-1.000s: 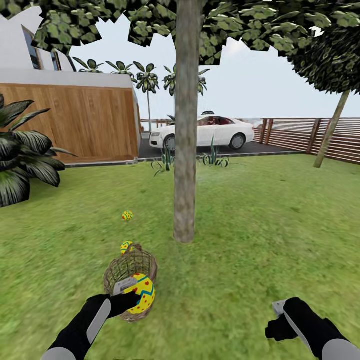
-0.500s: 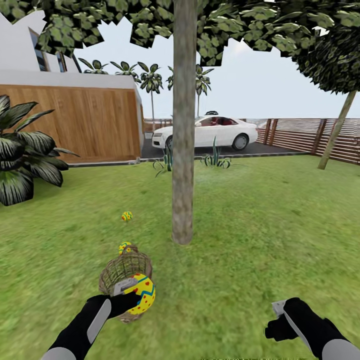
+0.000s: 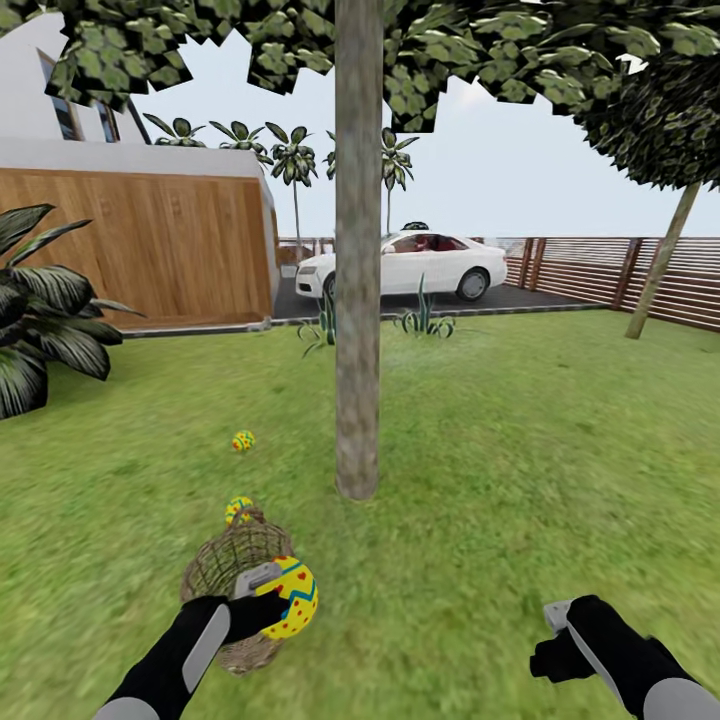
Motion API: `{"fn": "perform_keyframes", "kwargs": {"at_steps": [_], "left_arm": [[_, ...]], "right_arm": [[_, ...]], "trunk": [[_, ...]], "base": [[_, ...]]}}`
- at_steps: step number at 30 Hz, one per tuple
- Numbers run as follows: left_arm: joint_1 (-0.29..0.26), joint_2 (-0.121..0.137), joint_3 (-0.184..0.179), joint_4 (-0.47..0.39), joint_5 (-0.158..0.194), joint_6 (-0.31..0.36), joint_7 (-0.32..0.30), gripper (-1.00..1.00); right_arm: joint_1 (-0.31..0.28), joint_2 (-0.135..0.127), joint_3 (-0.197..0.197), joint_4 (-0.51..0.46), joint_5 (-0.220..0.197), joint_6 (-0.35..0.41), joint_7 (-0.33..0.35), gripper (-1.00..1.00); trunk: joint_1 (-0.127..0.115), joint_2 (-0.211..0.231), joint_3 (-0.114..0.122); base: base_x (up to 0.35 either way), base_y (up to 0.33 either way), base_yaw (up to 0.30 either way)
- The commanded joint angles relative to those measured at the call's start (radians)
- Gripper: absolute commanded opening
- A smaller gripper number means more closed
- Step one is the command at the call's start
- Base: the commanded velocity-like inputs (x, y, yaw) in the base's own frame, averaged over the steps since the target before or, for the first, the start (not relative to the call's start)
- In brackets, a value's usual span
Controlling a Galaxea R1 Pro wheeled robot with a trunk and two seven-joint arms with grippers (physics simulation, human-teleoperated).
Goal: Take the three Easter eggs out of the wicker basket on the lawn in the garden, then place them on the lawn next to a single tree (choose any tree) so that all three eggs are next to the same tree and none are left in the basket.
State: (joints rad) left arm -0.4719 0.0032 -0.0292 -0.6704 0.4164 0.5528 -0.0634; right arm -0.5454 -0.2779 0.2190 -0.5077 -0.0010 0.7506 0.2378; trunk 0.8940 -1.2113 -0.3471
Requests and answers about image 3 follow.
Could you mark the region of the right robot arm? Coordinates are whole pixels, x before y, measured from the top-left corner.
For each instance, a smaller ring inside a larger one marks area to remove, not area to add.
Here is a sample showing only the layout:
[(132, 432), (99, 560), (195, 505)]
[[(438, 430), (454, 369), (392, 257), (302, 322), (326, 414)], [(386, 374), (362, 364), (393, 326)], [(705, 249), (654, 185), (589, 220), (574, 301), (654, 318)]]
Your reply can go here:
[(543, 607), (556, 639), (536, 645), (534, 677), (557, 683), (598, 673), (637, 720), (720, 720), (720, 701), (659, 639), (643, 639), (597, 595)]

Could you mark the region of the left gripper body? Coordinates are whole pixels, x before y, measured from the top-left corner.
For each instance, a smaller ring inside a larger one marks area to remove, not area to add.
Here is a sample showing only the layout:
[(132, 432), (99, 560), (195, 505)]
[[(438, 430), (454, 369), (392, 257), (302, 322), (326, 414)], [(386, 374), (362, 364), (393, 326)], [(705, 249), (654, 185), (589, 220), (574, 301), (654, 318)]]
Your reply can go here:
[(242, 598), (242, 601), (239, 601), (246, 611), (245, 629), (239, 640), (246, 640), (281, 620), (279, 599), (279, 592), (274, 590), (259, 597)]

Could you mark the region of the easter egg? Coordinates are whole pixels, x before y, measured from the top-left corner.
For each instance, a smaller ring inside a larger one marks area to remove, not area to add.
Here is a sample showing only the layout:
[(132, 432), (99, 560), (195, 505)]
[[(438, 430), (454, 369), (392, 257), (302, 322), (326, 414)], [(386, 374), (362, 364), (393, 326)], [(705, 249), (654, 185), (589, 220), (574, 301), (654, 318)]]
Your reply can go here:
[[(225, 521), (227, 521), (227, 524), (229, 524), (229, 525), (232, 524), (231, 522), (232, 522), (232, 518), (234, 518), (234, 513), (238, 512), (238, 509), (240, 509), (240, 508), (254, 508), (255, 509), (255, 505), (253, 504), (252, 501), (249, 501), (249, 499), (247, 499), (247, 497), (237, 497), (236, 499), (233, 499), (233, 501), (231, 501), (231, 503), (229, 503), (229, 506), (227, 507), (227, 511), (225, 512), (225, 514), (226, 514)], [(244, 520), (243, 522), (246, 521), (249, 523), (249, 520), (251, 520), (251, 519), (252, 518), (251, 518), (250, 514), (247, 513), (247, 514), (244, 514), (244, 518), (242, 518), (242, 521)]]
[(269, 560), (278, 563), (283, 574), (278, 579), (260, 587), (255, 587), (257, 597), (277, 590), (280, 598), (290, 601), (289, 609), (281, 613), (281, 620), (261, 633), (273, 639), (285, 640), (304, 629), (313, 618), (318, 604), (318, 587), (313, 574), (303, 562), (293, 557), (270, 556)]
[(240, 451), (246, 451), (247, 449), (251, 449), (254, 444), (255, 438), (253, 437), (253, 434), (249, 431), (240, 431), (239, 433), (237, 433), (237, 435), (235, 435), (235, 438), (233, 439), (233, 447)]

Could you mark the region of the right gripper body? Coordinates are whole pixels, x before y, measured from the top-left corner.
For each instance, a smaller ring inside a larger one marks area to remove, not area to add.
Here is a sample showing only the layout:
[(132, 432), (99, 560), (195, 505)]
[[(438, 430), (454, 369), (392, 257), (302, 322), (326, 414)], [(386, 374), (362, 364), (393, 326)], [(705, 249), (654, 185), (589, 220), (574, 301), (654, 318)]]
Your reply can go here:
[(540, 656), (540, 660), (542, 660), (542, 664), (546, 668), (546, 675), (551, 682), (564, 682), (574, 678), (586, 679), (596, 674), (595, 669), (583, 667), (569, 653), (567, 645), (565, 645), (564, 634), (565, 631), (554, 640), (540, 642), (536, 645), (535, 653)]

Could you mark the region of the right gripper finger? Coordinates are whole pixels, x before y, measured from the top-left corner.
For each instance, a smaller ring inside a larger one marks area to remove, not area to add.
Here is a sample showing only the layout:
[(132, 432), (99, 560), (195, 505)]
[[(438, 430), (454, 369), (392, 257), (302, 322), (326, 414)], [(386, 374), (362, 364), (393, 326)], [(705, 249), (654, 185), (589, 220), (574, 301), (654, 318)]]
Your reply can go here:
[(530, 657), (530, 670), (534, 677), (547, 676), (546, 668), (544, 668), (544, 664), (542, 664), (542, 660), (540, 660), (540, 656), (538, 656), (537, 653)]

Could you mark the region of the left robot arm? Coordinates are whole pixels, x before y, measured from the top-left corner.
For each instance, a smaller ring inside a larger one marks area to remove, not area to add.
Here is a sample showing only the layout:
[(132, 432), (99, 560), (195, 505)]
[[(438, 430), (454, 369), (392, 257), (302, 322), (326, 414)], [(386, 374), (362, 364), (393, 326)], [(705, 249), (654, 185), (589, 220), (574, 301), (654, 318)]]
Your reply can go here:
[(255, 590), (282, 574), (267, 559), (236, 576), (233, 599), (226, 593), (218, 603), (200, 594), (188, 599), (171, 629), (91, 720), (179, 720), (217, 651), (278, 623), (289, 609), (290, 601), (277, 590), (259, 597)]

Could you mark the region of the wicker basket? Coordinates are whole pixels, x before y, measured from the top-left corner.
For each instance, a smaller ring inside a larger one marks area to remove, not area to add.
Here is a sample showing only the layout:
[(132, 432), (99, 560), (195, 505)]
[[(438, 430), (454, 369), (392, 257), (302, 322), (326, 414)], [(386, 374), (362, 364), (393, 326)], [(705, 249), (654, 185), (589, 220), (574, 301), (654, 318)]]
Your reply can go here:
[[(251, 520), (243, 522), (244, 514), (250, 514)], [(254, 508), (240, 508), (238, 512), (234, 513), (232, 518), (232, 524), (229, 528), (223, 531), (220, 535), (209, 539), (206, 543), (203, 543), (201, 547), (195, 553), (195, 557), (187, 567), (181, 579), (181, 585), (179, 585), (179, 609), (182, 610), (182, 606), (189, 599), (189, 594), (192, 587), (192, 578), (195, 574), (195, 568), (200, 563), (206, 552), (216, 548), (216, 544), (219, 541), (226, 542), (227, 538), (231, 535), (235, 535), (242, 529), (256, 529), (258, 531), (264, 530), (270, 531), (270, 536), (276, 536), (284, 544), (283, 551), (277, 553), (279, 557), (293, 557), (293, 545), (291, 537), (287, 531), (283, 530), (282, 527), (272, 526), (265, 521), (263, 512), (255, 506)], [(238, 640), (237, 642), (231, 643), (226, 647), (221, 647), (215, 655), (215, 661), (217, 665), (224, 668), (225, 671), (229, 671), (229, 675), (233, 677), (247, 676), (255, 671), (269, 665), (270, 661), (275, 659), (277, 653), (283, 649), (283, 640), (273, 639), (273, 637), (267, 637), (259, 631), (254, 636), (246, 638), (246, 640)]]

